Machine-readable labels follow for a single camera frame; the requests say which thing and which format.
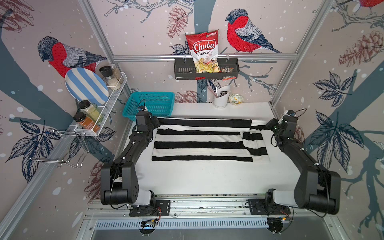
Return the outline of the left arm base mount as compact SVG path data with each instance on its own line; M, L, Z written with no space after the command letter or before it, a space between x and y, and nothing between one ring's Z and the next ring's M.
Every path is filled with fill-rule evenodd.
M170 200L156 200L155 204L149 206L131 206L130 217L169 216L171 208Z

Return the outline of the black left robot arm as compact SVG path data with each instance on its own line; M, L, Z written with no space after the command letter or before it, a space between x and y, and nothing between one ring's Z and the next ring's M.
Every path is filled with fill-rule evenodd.
M148 111L138 112L136 120L136 130L129 137L127 147L113 162L105 163L101 168L100 199L103 205L150 206L153 202L153 192L139 187L136 163L160 123Z

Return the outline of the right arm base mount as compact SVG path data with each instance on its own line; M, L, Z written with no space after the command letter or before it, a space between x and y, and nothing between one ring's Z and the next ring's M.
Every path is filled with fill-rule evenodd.
M265 199L248 199L245 207L250 210L251 215L284 215L289 216L291 210L289 207L266 203Z

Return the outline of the black white striped pillowcase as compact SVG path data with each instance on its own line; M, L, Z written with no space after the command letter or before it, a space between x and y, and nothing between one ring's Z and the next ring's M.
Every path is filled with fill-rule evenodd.
M265 122L243 119L160 118L152 160L267 163Z

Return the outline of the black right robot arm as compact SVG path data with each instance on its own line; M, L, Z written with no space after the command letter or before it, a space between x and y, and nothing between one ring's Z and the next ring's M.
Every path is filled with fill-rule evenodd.
M276 204L335 215L340 209L341 177L315 161L294 138L298 118L285 115L280 121L271 119L266 128L273 132L277 147L300 172L293 190L269 189L266 205Z

